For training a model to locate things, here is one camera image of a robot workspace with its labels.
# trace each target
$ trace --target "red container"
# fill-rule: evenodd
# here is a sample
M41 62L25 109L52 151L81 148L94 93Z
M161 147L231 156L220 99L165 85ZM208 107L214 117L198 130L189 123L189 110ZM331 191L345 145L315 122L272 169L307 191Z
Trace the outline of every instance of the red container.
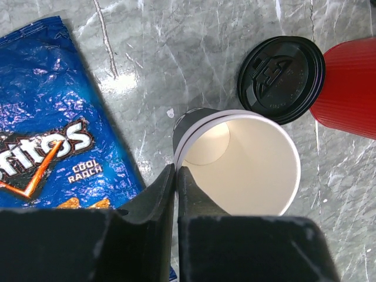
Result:
M324 87L311 113L324 126L376 139L376 38L339 44L324 58Z

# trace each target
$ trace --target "white paper cup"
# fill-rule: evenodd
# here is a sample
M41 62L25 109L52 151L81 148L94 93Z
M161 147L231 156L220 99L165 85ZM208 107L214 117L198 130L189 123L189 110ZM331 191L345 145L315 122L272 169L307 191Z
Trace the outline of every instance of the white paper cup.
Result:
M232 215L282 215L300 181L300 159L275 122L246 110L194 109L173 132L174 163Z

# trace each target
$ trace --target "marble tabletop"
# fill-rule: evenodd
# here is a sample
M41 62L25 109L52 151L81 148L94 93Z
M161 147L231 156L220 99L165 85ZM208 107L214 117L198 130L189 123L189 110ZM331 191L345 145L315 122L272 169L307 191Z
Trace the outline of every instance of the marble tabletop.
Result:
M373 36L374 14L370 0L0 0L0 36L61 15L150 184L172 162L180 115L241 108L235 75L252 47L297 35L324 52ZM343 281L376 281L376 142L327 129L310 113L284 128L302 165L287 214L321 227ZM175 226L176 270L177 253Z

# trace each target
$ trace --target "black plastic lid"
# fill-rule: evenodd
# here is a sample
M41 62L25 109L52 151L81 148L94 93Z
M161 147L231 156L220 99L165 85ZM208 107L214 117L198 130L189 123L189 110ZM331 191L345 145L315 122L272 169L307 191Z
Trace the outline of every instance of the black plastic lid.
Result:
M239 71L237 91L244 108L284 125L309 110L324 78L324 57L315 43L278 36L248 54Z

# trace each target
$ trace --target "cup rim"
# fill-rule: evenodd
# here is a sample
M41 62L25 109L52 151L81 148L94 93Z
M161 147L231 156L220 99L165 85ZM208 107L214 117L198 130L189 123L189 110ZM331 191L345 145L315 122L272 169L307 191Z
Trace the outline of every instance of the cup rim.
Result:
M282 209L281 212L279 212L279 216L283 215L287 209L291 206L293 200L296 197L296 194L298 192L299 184L300 184L300 178L301 178L301 163L300 163L300 157L298 150L295 146L295 143L291 139L291 137L288 135L288 133L276 122L273 122L272 120L261 116L257 113L249 112L246 110L224 110L218 113L214 113L212 115L208 115L201 120L197 121L195 124L193 124L186 133L182 136L177 148L176 152L174 154L174 164L176 166L176 179L179 177L179 170L182 166L182 163L184 161L184 157L186 156L188 150L192 146L192 144L205 132L207 132L209 129L213 128L216 125L219 125L223 122L228 122L230 120L235 119L256 119L264 123L268 123L273 128L277 129L287 140L290 148L293 151L294 159L296 161L296 179L295 179L295 185L293 192Z

